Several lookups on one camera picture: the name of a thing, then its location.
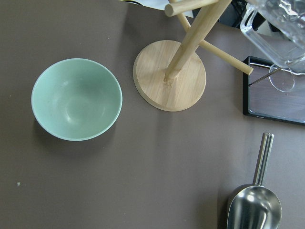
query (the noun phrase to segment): bowl rim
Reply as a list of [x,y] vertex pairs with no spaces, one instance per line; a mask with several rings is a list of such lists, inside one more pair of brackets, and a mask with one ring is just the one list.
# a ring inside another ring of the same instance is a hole
[[[70,138],[70,137],[65,137],[65,136],[62,136],[62,135],[59,135],[51,130],[49,130],[48,128],[46,128],[44,126],[44,124],[41,122],[41,120],[38,118],[38,115],[34,109],[34,91],[35,89],[37,88],[37,85],[38,85],[38,81],[41,80],[41,78],[44,76],[44,74],[46,73],[47,70],[49,70],[50,68],[53,68],[55,67],[56,65],[60,64],[60,63],[63,63],[63,62],[69,62],[69,61],[76,61],[76,60],[80,60],[80,61],[87,61],[87,62],[91,62],[91,63],[94,63],[94,64],[97,64],[99,65],[100,67],[102,67],[103,69],[105,69],[109,75],[112,77],[112,79],[114,79],[115,81],[115,84],[117,85],[118,89],[119,89],[119,94],[120,94],[120,105],[119,105],[119,109],[115,115],[115,117],[113,118],[113,120],[110,122],[110,124],[104,128],[103,130],[101,130],[100,132],[98,132],[97,134],[94,134],[94,135],[91,135],[91,136],[88,136],[88,137],[83,137],[83,138]],[[70,59],[66,59],[66,60],[62,60],[62,61],[59,61],[59,62],[56,62],[52,65],[50,65],[48,68],[46,68],[41,74],[40,76],[37,78],[34,86],[33,86],[33,89],[32,89],[32,93],[31,93],[31,106],[32,106],[32,111],[34,113],[34,116],[37,120],[37,122],[39,123],[39,125],[45,130],[47,131],[48,133],[50,133],[51,135],[57,137],[57,138],[60,138],[60,139],[63,139],[63,140],[68,140],[68,141],[84,141],[84,140],[89,140],[89,139],[92,139],[92,138],[95,138],[101,134],[103,134],[104,132],[106,132],[114,123],[115,121],[117,120],[117,118],[119,117],[119,114],[121,112],[121,109],[122,109],[122,101],[123,101],[123,96],[122,96],[122,90],[121,90],[121,87],[120,87],[120,84],[118,82],[118,80],[116,79],[116,77],[113,75],[113,73],[108,69],[106,68],[104,65],[96,62],[96,61],[92,61],[92,60],[88,60],[88,59],[84,59],[84,58],[70,58]]]

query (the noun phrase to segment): scoop handle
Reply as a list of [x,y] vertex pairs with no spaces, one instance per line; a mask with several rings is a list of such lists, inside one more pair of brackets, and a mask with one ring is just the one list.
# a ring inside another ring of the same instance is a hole
[[268,156],[271,151],[274,135],[271,133],[263,133],[261,147],[256,163],[256,169],[253,178],[254,185],[263,185],[263,179],[267,170]]

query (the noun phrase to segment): black tray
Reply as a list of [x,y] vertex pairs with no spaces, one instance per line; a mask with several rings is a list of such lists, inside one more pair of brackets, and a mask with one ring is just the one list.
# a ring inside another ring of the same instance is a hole
[[275,89],[269,78],[249,87],[269,72],[269,60],[249,56],[244,63],[253,67],[243,78],[243,114],[257,118],[305,125],[305,90],[284,93]]

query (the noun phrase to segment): round wooden base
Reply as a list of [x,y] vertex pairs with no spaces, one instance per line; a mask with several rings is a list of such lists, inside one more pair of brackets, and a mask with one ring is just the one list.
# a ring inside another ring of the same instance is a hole
[[194,53],[172,85],[164,83],[165,72],[180,46],[175,41],[158,41],[146,46],[133,66],[133,80],[140,95],[165,111],[181,111],[193,106],[202,96],[206,83],[204,65]]

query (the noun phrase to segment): glass pitcher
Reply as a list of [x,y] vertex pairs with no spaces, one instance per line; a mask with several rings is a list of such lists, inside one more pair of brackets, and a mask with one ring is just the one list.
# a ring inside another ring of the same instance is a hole
[[[289,92],[305,88],[305,1],[304,0],[247,0],[249,7],[241,23],[241,31],[274,65],[273,71],[282,70],[269,77],[272,85]],[[252,28],[259,12],[277,27],[291,42],[285,47],[274,47]]]

